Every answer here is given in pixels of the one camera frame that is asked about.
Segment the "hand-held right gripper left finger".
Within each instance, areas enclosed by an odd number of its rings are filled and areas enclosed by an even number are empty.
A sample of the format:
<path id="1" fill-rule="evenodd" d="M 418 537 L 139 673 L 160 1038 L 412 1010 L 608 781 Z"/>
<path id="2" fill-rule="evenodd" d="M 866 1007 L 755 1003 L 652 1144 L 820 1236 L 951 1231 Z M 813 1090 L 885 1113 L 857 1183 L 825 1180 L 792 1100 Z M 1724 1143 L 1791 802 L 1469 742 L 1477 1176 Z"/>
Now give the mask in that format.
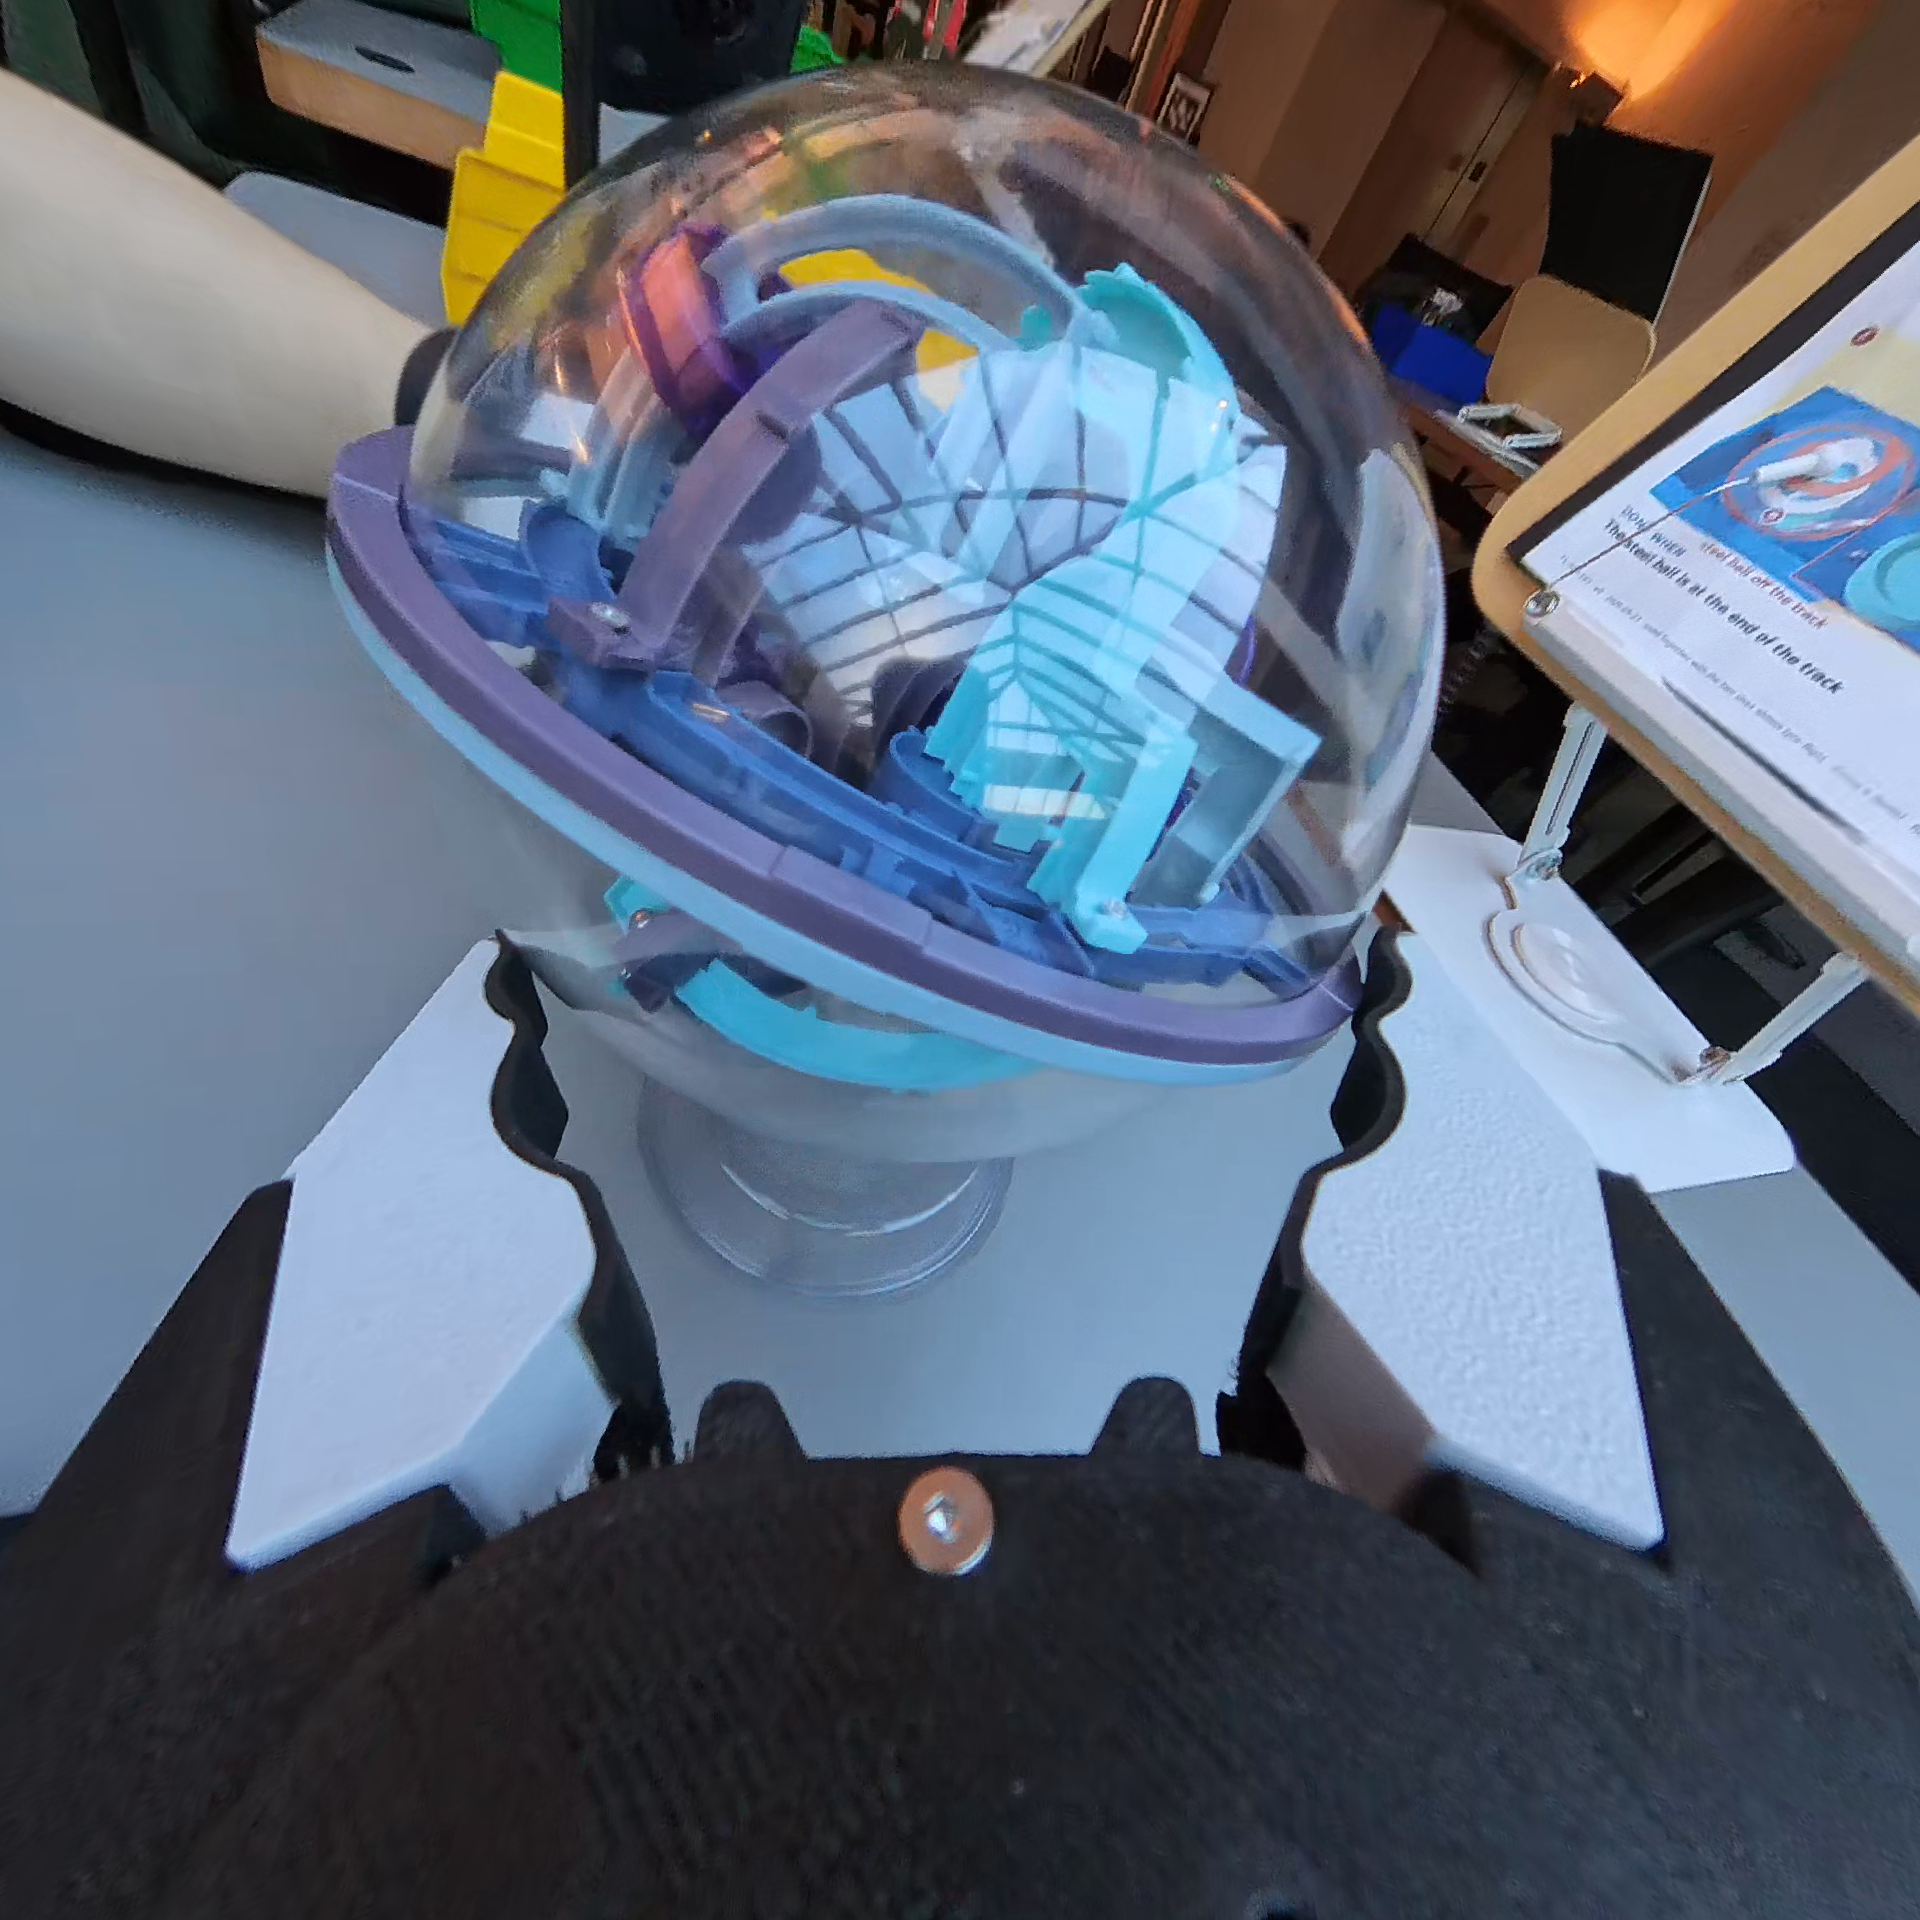
<path id="1" fill-rule="evenodd" d="M 418 1494 L 495 1538 L 670 1462 L 652 1323 L 591 1178 L 547 1017 L 478 943 L 287 1173 L 227 1510 L 261 1571 Z"/>

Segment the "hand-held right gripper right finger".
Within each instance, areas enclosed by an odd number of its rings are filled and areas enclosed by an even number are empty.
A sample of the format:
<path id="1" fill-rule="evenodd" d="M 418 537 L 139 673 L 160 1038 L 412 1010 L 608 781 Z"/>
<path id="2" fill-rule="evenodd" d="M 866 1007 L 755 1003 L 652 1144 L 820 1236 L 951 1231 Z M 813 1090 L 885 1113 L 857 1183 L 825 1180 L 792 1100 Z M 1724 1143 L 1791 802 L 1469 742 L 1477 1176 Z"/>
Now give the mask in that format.
<path id="1" fill-rule="evenodd" d="M 1404 933 L 1219 1395 L 1219 1453 L 1381 1511 L 1457 1476 L 1628 1552 L 1665 1538 L 1600 1173 Z"/>

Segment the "clear plastic ring stand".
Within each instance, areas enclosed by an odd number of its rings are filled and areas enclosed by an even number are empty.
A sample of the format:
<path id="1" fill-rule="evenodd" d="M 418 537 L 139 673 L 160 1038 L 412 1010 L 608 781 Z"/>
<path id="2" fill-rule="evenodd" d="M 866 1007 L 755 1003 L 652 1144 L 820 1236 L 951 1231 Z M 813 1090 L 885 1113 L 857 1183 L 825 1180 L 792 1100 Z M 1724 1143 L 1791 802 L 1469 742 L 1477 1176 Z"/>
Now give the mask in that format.
<path id="1" fill-rule="evenodd" d="M 1011 1160 L 892 1162 L 779 1141 L 659 1084 L 637 1148 L 675 1224 L 737 1278 L 850 1303 L 924 1289 L 991 1236 Z"/>

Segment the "clear maze ball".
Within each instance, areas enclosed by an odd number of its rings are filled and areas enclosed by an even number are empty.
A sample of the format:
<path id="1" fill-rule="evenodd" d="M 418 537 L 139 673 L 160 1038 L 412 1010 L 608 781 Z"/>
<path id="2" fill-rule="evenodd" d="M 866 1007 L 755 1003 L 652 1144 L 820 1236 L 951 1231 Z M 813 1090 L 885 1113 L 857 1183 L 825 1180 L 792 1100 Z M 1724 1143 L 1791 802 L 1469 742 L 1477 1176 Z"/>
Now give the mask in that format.
<path id="1" fill-rule="evenodd" d="M 667 123 L 345 449 L 363 647 L 587 881 L 587 973 L 845 1086 L 1212 1086 L 1344 1026 L 1443 652 L 1309 253 L 972 64 Z"/>

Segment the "person's left forearm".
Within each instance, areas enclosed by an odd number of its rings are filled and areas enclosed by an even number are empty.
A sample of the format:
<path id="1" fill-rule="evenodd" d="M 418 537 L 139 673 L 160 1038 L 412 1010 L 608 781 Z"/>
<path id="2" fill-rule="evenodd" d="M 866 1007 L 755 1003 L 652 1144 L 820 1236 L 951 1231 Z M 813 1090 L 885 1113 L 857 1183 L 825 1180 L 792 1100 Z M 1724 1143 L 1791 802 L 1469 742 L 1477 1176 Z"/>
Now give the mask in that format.
<path id="1" fill-rule="evenodd" d="M 409 423 L 448 333 L 31 84 L 1 80 L 1 398 L 291 486 Z"/>

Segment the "blue plastic bin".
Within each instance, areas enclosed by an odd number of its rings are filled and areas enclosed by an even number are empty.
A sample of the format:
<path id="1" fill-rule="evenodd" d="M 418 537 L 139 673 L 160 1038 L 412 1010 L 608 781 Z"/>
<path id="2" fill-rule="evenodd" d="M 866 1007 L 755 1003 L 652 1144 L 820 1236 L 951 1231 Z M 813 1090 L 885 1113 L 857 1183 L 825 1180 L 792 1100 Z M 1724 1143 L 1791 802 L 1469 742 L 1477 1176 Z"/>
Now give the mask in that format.
<path id="1" fill-rule="evenodd" d="M 1484 401 L 1491 356 L 1471 341 L 1388 303 L 1374 308 L 1367 331 L 1390 378 L 1427 393 L 1434 401 L 1448 408 Z"/>

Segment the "beige chair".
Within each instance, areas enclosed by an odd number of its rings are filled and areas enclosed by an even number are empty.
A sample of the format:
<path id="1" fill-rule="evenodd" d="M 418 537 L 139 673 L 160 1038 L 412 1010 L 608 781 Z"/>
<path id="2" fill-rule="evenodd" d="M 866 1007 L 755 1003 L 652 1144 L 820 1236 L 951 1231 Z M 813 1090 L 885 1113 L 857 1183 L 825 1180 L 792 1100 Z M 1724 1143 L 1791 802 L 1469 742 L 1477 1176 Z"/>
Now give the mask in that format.
<path id="1" fill-rule="evenodd" d="M 1644 318 L 1529 276 L 1503 315 L 1484 400 L 1524 410 L 1568 442 L 1644 375 L 1655 347 Z"/>

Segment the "yellow plastic bin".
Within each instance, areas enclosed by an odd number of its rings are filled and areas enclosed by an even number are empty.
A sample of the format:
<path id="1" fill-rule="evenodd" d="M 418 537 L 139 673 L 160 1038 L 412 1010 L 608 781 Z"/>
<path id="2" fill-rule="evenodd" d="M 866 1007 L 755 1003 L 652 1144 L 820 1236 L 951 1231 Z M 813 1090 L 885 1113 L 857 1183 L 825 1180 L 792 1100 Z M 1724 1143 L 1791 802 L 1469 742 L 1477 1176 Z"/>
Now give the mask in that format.
<path id="1" fill-rule="evenodd" d="M 479 147 L 455 160 L 439 287 L 444 322 L 458 327 L 564 195 L 562 94 L 501 70 Z"/>

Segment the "black monitor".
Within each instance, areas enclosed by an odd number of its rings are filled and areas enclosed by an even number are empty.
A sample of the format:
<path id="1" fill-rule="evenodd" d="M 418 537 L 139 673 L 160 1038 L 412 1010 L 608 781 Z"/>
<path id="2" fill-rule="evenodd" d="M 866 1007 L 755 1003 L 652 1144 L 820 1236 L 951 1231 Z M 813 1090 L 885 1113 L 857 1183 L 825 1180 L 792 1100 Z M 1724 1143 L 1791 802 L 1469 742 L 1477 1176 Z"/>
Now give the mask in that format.
<path id="1" fill-rule="evenodd" d="M 1711 156 L 1611 128 L 1551 140 L 1540 276 L 1655 326 L 1711 184 Z"/>

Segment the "grey table with wooden edge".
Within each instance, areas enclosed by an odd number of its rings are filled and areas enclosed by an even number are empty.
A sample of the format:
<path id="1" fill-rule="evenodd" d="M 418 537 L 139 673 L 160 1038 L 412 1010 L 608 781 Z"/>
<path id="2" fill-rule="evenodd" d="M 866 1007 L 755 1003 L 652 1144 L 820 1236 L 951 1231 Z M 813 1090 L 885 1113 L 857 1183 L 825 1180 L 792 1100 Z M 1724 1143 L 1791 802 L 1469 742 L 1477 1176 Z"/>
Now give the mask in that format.
<path id="1" fill-rule="evenodd" d="M 389 4 L 298 3 L 252 29 L 275 108 L 451 172 L 492 116 L 499 54 L 467 26 Z"/>

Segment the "green plastic bin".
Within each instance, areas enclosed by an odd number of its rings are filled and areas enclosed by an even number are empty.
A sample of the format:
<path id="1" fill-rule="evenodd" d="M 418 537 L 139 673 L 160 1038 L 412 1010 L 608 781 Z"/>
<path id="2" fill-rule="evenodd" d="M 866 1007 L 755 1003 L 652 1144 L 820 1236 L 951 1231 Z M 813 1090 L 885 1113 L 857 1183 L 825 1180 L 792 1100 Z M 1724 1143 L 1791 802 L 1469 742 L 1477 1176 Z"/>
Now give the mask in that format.
<path id="1" fill-rule="evenodd" d="M 471 31 L 492 43 L 501 68 L 548 91 L 564 89 L 568 50 L 605 86 L 605 29 L 614 22 L 614 3 L 467 3 Z"/>

